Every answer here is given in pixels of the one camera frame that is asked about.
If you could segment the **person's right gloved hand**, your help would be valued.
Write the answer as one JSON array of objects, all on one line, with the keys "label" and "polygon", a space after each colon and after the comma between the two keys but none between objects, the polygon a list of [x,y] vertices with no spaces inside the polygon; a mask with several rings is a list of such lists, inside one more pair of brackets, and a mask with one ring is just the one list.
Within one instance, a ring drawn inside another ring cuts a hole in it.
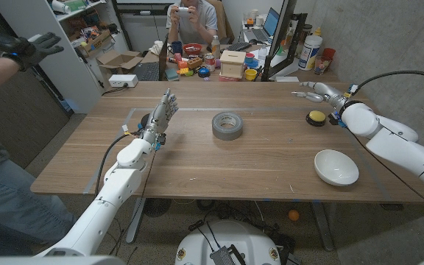
[{"label": "person's right gloved hand", "polygon": [[15,61],[19,71],[26,71],[45,57],[62,52],[64,48],[57,45],[60,40],[53,32],[37,34],[30,39],[0,33],[1,57]]}]

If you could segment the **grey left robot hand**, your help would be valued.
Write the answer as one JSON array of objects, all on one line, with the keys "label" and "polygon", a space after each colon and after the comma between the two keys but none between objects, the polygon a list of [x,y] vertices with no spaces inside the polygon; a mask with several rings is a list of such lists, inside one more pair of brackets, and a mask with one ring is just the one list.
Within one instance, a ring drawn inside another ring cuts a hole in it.
[{"label": "grey left robot hand", "polygon": [[148,141],[153,144],[156,140],[165,133],[169,121],[172,116],[178,111],[176,103],[176,96],[171,93],[171,89],[168,88],[158,105],[149,114],[147,119],[146,127],[141,133],[141,139]]}]

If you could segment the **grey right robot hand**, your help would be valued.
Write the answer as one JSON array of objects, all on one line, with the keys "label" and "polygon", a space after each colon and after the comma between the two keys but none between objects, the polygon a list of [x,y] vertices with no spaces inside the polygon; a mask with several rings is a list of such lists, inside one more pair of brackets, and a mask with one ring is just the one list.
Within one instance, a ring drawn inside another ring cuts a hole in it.
[{"label": "grey right robot hand", "polygon": [[310,102],[321,103],[327,102],[336,110],[340,110],[347,102],[347,98],[336,88],[322,82],[301,82],[301,86],[312,88],[313,92],[293,91],[293,96],[307,99]]}]

